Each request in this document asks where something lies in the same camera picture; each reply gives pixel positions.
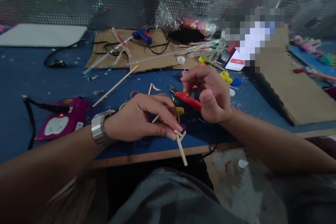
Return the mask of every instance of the table edge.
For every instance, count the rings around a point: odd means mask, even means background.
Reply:
[[[336,128],[331,129],[322,129],[318,131],[308,131],[308,132],[301,132],[296,133],[296,135],[303,137],[303,138],[311,138],[311,137],[319,137],[325,135],[336,135]],[[204,145],[204,146],[197,146],[191,148],[184,148],[184,153],[186,156],[194,155],[194,154],[201,154],[206,153],[212,150],[215,145]],[[220,143],[217,146],[217,151],[226,151],[235,148],[244,147],[240,142],[230,142],[230,143]],[[131,156],[122,156],[122,157],[112,157],[108,159],[100,159],[95,160],[89,166],[89,169],[96,169],[96,168],[105,168],[111,166],[120,166],[120,165],[128,165],[132,163],[140,163],[140,162],[147,162],[147,161],[154,161],[160,159],[168,159],[168,158],[176,158],[181,156],[180,151],[178,149],[175,150],[165,150],[161,152],[151,152],[151,153],[144,153],[144,154],[137,154]]]

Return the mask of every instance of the pink device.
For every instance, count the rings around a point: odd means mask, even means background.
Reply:
[[[67,114],[56,115],[51,113],[48,120],[37,133],[35,140],[53,140],[65,136],[83,127],[88,103],[81,97],[63,99],[56,103],[57,106],[69,106]]]

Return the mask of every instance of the silver watch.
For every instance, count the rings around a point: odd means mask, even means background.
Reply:
[[[116,142],[116,140],[113,140],[107,136],[105,132],[105,128],[104,128],[105,118],[115,113],[116,113],[115,110],[108,110],[105,112],[101,112],[95,115],[93,119],[91,120],[92,137],[98,145],[109,146],[110,144],[113,144]]]

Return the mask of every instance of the hand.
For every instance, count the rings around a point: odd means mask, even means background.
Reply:
[[[230,87],[213,67],[206,65],[192,68],[181,81],[186,96],[190,96],[193,86],[197,85],[202,104],[201,114],[207,122],[225,122],[232,117]]]
[[[167,124],[152,123],[148,112],[159,115]],[[176,121],[176,109],[167,94],[137,94],[104,123],[107,135],[115,140],[135,141],[145,136],[164,136],[173,140],[174,130],[183,129]]]

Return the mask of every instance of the box cutter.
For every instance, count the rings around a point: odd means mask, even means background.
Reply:
[[[184,92],[177,90],[173,86],[169,85],[168,90],[172,92],[177,98],[181,99],[184,103],[188,104],[192,109],[196,110],[198,113],[201,112],[201,103],[192,97],[187,97]]]

